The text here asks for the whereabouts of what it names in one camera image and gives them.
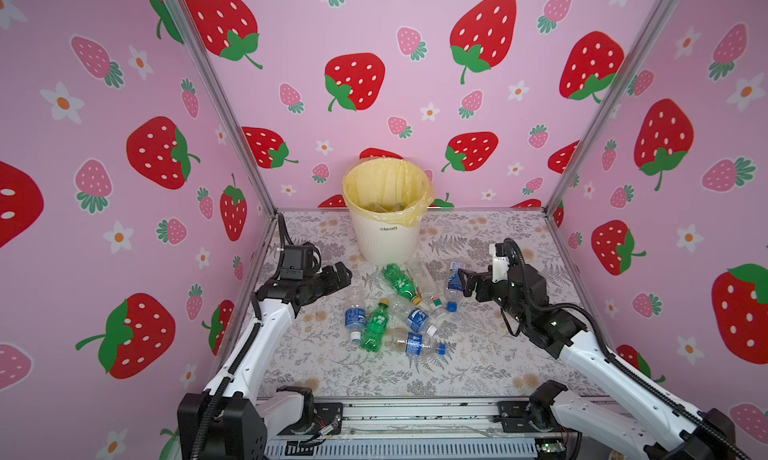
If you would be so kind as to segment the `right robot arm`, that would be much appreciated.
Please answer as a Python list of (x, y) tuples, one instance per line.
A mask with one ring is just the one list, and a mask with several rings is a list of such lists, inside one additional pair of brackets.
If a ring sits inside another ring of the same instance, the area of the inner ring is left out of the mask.
[(525, 420), (539, 431), (561, 426), (630, 459), (744, 459), (735, 425), (717, 409), (704, 412), (645, 377), (606, 345), (582, 307), (552, 304), (545, 279), (511, 239), (490, 246), (487, 272), (460, 269), (463, 294), (500, 308), (509, 330), (576, 369), (624, 409), (618, 414), (547, 381), (530, 395)]

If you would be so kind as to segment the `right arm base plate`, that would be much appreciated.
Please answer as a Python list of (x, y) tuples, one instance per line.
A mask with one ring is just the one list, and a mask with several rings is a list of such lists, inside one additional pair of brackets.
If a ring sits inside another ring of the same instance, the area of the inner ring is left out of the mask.
[(498, 413), (492, 418), (505, 433), (567, 433), (554, 416), (553, 401), (501, 401)]

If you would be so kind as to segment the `clear bottle blue cap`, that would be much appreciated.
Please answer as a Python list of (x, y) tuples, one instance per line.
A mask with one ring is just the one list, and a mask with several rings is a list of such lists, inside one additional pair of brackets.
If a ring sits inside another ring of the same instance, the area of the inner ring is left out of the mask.
[(385, 335), (384, 339), (389, 348), (411, 357), (443, 357), (447, 354), (447, 346), (444, 343), (405, 329), (393, 329)]

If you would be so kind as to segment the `green bottle yellow cap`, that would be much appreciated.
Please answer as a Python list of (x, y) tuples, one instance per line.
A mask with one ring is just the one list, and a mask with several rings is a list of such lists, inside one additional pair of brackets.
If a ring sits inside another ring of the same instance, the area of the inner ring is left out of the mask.
[(361, 336), (360, 348), (367, 352), (377, 353), (381, 350), (384, 336), (389, 323), (389, 301), (382, 299), (372, 311)]

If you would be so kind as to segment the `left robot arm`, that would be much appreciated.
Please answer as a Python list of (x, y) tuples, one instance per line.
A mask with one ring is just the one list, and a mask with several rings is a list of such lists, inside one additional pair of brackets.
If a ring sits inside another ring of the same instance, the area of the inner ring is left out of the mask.
[(206, 388), (185, 395), (177, 409), (184, 459), (262, 459), (278, 434), (303, 434), (317, 425), (311, 389), (282, 387), (265, 401), (259, 401), (258, 393), (300, 310), (349, 287), (352, 273), (343, 263), (323, 265), (314, 244), (294, 243), (284, 216), (277, 217), (277, 226), (277, 267), (250, 295), (254, 316), (248, 332)]

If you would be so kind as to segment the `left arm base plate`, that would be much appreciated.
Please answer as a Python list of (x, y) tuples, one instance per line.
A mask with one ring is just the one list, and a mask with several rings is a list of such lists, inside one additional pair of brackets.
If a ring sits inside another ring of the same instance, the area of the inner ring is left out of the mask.
[(323, 428), (331, 426), (329, 435), (339, 434), (342, 427), (344, 404), (340, 402), (315, 402), (312, 413), (304, 416), (296, 424), (283, 429), (279, 436), (312, 436)]

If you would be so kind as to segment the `square bottle blue artesian label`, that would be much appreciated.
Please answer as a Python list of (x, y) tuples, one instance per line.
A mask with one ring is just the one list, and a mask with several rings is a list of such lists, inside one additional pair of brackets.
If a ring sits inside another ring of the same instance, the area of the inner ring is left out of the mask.
[(458, 271), (465, 267), (466, 264), (462, 261), (451, 261), (449, 265), (448, 279), (445, 286), (445, 298), (447, 301), (446, 309), (451, 313), (457, 311), (459, 303), (464, 298), (463, 287)]

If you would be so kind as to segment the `clear bottle orange flower label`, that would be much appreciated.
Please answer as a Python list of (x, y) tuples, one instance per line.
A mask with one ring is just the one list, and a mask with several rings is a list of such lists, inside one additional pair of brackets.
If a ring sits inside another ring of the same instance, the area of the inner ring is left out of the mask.
[(430, 274), (426, 264), (422, 260), (416, 258), (409, 263), (408, 268), (416, 282), (422, 300), (432, 307), (431, 318), (437, 324), (440, 324), (446, 319), (448, 311), (439, 296), (437, 284)]

